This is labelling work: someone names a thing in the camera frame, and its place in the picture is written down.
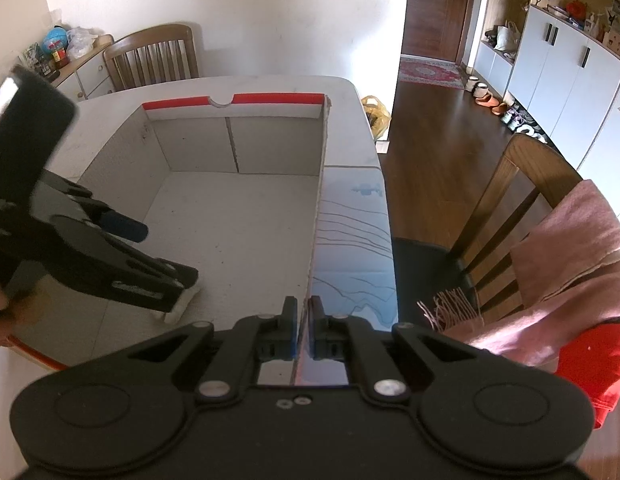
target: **chair backrest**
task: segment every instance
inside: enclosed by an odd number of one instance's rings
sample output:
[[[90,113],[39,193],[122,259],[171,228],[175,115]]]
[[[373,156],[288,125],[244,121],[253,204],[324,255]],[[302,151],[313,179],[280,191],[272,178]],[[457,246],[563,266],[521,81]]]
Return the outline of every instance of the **chair backrest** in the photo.
[[[114,88],[121,91],[146,84],[186,79],[184,52],[190,78],[199,77],[192,29],[187,25],[169,23],[133,32],[108,46],[103,52],[103,58]]]
[[[497,229],[492,238],[479,250],[477,255],[466,265],[466,272],[471,272],[492,253],[523,218],[539,195],[543,196],[551,208],[559,202],[581,181],[579,173],[556,151],[532,137],[515,134],[506,146],[503,155],[492,174],[484,194],[472,211],[468,222],[457,238],[450,253],[461,258],[466,255],[476,235],[484,227],[495,208],[505,195],[512,180],[519,171],[535,186],[532,192],[517,206],[512,214]],[[508,252],[476,283],[477,292],[493,282],[512,264]],[[498,306],[519,290],[516,280],[509,282],[490,300],[482,305],[482,312]]]

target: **plastic bag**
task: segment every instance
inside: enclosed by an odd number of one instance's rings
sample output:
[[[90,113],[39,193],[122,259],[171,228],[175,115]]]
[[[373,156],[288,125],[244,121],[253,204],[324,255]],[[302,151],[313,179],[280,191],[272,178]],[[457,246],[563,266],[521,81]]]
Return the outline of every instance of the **plastic bag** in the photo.
[[[379,139],[390,126],[390,120],[392,119],[390,112],[385,105],[373,95],[365,96],[361,100],[361,104],[363,105],[363,110],[365,110],[367,120],[370,123],[373,139]]]
[[[497,28],[497,45],[494,50],[503,52],[516,50],[519,46],[521,33],[514,22],[506,22],[505,27]]]
[[[90,34],[87,28],[72,28],[68,31],[68,39],[70,44],[67,48],[67,54],[70,60],[77,60],[79,57],[85,56],[93,48],[94,40],[98,36]]]

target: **door mat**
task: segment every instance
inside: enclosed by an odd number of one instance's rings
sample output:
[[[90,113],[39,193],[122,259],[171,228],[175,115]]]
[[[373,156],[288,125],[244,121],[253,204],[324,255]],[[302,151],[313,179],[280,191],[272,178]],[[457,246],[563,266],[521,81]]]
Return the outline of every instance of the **door mat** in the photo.
[[[399,81],[463,89],[459,67],[449,61],[412,59],[401,56]]]

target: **yellow plastic bag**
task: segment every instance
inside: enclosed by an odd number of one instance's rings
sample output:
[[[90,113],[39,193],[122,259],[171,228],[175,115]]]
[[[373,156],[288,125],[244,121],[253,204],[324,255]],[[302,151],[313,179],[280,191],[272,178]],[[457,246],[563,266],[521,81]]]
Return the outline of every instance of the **yellow plastic bag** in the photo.
[[[377,140],[390,126],[392,116],[385,105],[373,95],[365,96],[361,100],[361,104],[363,105],[363,110],[365,110],[367,120],[370,123],[372,137]]]

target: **red strip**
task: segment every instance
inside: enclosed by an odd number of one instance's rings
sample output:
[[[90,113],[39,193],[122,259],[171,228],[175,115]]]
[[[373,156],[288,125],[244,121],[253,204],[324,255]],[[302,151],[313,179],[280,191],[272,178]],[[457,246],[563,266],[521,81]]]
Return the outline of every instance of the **red strip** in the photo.
[[[208,104],[210,104],[210,98],[208,96],[200,96],[151,101],[149,103],[143,103],[142,106],[144,110],[159,110],[160,108],[181,108],[183,106],[203,106]]]
[[[234,105],[247,104],[288,104],[288,105],[322,105],[324,94],[266,93],[266,94],[235,94]]]
[[[248,104],[288,104],[288,105],[322,105],[324,94],[306,94],[299,92],[271,92],[261,94],[235,94],[232,99],[234,105]],[[210,104],[208,96],[182,97],[179,99],[165,99],[143,103],[144,110],[160,110],[162,108],[181,108],[186,106],[204,106]]]
[[[41,364],[47,366],[48,368],[51,368],[52,370],[61,371],[68,368],[67,365],[55,361],[51,357],[42,354],[38,350],[34,350],[31,346],[26,345],[19,338],[14,337],[13,335],[11,335],[8,339],[16,348],[20,349],[30,357],[34,358],[36,361],[39,361]]]

